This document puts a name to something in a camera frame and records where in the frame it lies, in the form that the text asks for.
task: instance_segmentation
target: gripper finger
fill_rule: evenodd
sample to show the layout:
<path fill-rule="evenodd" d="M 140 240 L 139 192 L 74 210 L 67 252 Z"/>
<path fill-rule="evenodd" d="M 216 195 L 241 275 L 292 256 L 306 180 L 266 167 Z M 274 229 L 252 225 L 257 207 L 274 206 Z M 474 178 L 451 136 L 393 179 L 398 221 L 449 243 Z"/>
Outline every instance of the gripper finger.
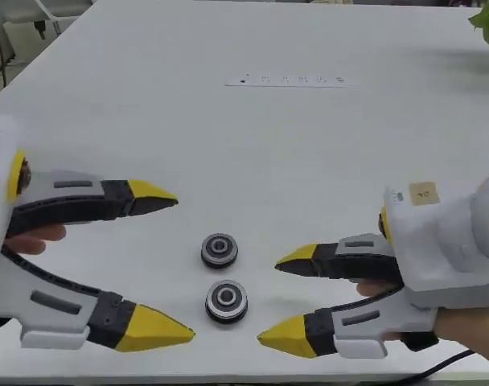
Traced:
<path fill-rule="evenodd" d="M 437 309 L 410 305 L 404 292 L 399 286 L 373 298 L 295 316 L 257 338 L 263 346 L 305 358 L 339 353 L 349 359 L 381 359 L 388 354 L 384 336 L 389 332 L 432 334 Z"/>
<path fill-rule="evenodd" d="M 391 246 L 371 233 L 305 245 L 281 259 L 275 269 L 307 277 L 402 283 Z"/>
<path fill-rule="evenodd" d="M 79 349 L 85 341 L 116 351 L 187 343 L 194 332 L 148 306 L 57 277 L 3 247 L 0 321 L 17 319 L 23 347 Z"/>
<path fill-rule="evenodd" d="M 137 216 L 178 203 L 172 194 L 144 181 L 99 181 L 73 172 L 34 174 L 27 185 L 15 202 L 7 237 L 52 224 Z"/>

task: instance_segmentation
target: white plastic part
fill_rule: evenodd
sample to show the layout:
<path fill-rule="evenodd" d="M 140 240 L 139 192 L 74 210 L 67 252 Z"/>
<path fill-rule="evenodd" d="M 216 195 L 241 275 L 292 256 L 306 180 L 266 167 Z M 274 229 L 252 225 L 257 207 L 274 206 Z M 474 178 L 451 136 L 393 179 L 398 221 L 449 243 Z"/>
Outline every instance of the white plastic part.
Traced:
<path fill-rule="evenodd" d="M 419 185 L 431 191 L 416 193 Z M 489 178 L 388 187 L 384 205 L 412 304 L 489 306 Z"/>
<path fill-rule="evenodd" d="M 21 335 L 21 347 L 79 350 L 87 341 L 89 332 L 90 329 L 88 326 L 79 334 L 53 331 L 28 331 Z"/>
<path fill-rule="evenodd" d="M 375 339 L 337 339 L 334 337 L 335 349 L 347 359 L 383 359 L 388 351 L 383 342 Z"/>

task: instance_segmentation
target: yellow fingertip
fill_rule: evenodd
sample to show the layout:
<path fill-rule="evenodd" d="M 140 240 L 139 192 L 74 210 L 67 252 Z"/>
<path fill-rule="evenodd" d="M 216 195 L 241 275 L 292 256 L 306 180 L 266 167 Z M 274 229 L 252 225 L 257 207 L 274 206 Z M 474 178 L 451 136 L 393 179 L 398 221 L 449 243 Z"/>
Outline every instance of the yellow fingertip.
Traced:
<path fill-rule="evenodd" d="M 144 351 L 188 343 L 195 337 L 190 328 L 160 311 L 137 305 L 116 351 Z"/>
<path fill-rule="evenodd" d="M 304 245 L 303 247 L 298 248 L 293 253 L 287 255 L 286 257 L 283 257 L 277 262 L 277 265 L 293 260 L 310 260 L 314 255 L 314 251 L 316 250 L 317 246 L 317 244 Z"/>
<path fill-rule="evenodd" d="M 160 199 L 177 200 L 177 198 L 170 192 L 165 191 L 160 187 L 156 187 L 155 185 L 148 183 L 147 181 L 130 179 L 129 185 L 135 199 L 141 199 L 144 197 L 157 197 Z"/>
<path fill-rule="evenodd" d="M 298 315 L 280 322 L 257 336 L 262 346 L 273 348 L 302 358 L 316 358 L 317 355 L 306 339 L 304 316 Z"/>

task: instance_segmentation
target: finger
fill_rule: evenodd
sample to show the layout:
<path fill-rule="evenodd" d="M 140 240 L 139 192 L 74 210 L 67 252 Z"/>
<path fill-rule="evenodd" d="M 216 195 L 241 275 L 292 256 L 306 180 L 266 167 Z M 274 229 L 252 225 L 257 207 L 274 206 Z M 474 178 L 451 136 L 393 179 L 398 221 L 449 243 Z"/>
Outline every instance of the finger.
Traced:
<path fill-rule="evenodd" d="M 66 236 L 66 227 L 61 224 L 48 225 L 47 227 L 30 231 L 26 235 L 46 241 L 59 241 Z"/>
<path fill-rule="evenodd" d="M 357 292 L 362 296 L 376 296 L 386 290 L 390 290 L 395 285 L 385 281 L 366 281 L 357 285 Z"/>
<path fill-rule="evenodd" d="M 16 236 L 5 240 L 5 245 L 16 253 L 39 255 L 46 249 L 46 243 L 31 236 Z"/>

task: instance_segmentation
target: bearing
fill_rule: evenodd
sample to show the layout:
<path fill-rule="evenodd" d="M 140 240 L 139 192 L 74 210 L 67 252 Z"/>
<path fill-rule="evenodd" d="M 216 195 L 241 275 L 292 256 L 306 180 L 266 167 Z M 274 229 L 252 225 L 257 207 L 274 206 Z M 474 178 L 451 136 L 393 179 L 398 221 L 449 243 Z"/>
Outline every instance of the bearing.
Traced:
<path fill-rule="evenodd" d="M 202 261 L 213 269 L 226 268 L 237 259 L 237 242 L 230 235 L 215 233 L 202 243 Z"/>
<path fill-rule="evenodd" d="M 215 322 L 222 324 L 239 322 L 248 310 L 246 291 L 236 281 L 218 281 L 207 293 L 205 310 Z"/>

